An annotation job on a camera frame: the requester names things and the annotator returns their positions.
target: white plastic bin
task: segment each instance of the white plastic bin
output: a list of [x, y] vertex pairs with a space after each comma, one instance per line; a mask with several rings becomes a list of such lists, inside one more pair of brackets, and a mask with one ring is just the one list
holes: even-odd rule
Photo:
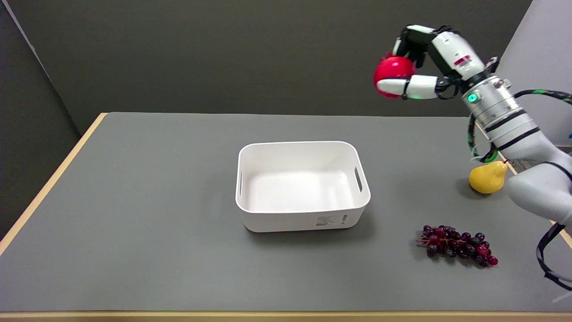
[[239, 153], [236, 204], [251, 231], [349, 228], [370, 197], [349, 143], [257, 143]]

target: bin handle hole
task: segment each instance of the bin handle hole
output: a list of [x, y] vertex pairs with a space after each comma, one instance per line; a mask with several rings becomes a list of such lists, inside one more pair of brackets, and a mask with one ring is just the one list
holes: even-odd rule
[[363, 190], [362, 180], [359, 178], [358, 167], [353, 168], [353, 173], [356, 175], [357, 186], [359, 187], [359, 192]]

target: gray tabletop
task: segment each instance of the gray tabletop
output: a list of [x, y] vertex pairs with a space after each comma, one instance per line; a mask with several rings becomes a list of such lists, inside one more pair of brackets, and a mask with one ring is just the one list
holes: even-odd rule
[[[550, 222], [467, 185], [466, 118], [111, 113], [0, 257], [0, 311], [570, 311], [535, 247]], [[372, 193], [348, 230], [255, 234], [250, 143], [353, 144]], [[423, 225], [482, 231], [500, 264], [431, 260]], [[558, 237], [549, 265], [566, 272]]]

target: yellow pear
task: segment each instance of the yellow pear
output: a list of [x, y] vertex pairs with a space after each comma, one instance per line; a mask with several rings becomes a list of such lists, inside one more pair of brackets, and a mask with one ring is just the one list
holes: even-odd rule
[[507, 165], [502, 161], [476, 167], [468, 175], [468, 183], [482, 194], [495, 193], [505, 185], [506, 170]]

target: bunch of grapes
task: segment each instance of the bunch of grapes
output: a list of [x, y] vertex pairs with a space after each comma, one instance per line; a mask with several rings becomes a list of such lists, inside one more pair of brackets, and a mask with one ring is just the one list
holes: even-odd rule
[[473, 237], [469, 233], [460, 234], [453, 227], [425, 225], [421, 240], [416, 242], [423, 243], [429, 257], [444, 254], [462, 260], [472, 258], [482, 267], [499, 264], [499, 260], [491, 255], [491, 245], [484, 240], [483, 233], [476, 233]]

